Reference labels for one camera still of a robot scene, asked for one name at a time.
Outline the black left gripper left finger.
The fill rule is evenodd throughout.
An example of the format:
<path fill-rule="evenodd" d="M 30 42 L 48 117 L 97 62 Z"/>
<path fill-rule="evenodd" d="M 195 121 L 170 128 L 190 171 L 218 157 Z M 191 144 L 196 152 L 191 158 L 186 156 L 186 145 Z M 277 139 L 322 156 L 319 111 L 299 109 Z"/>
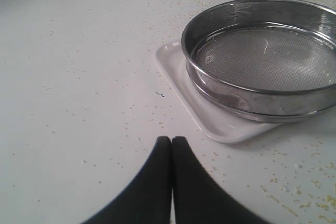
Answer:
<path fill-rule="evenodd" d="M 85 223 L 169 223 L 171 165 L 171 140 L 167 136 L 159 136 L 132 182 Z"/>

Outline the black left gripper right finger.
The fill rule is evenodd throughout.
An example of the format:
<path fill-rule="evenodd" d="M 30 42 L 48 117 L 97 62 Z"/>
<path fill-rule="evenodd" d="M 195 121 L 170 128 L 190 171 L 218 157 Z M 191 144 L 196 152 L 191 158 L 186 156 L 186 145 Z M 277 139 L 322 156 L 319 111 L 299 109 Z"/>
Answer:
<path fill-rule="evenodd" d="M 172 139 L 176 223 L 267 223 L 224 191 L 200 164 L 187 139 Z"/>

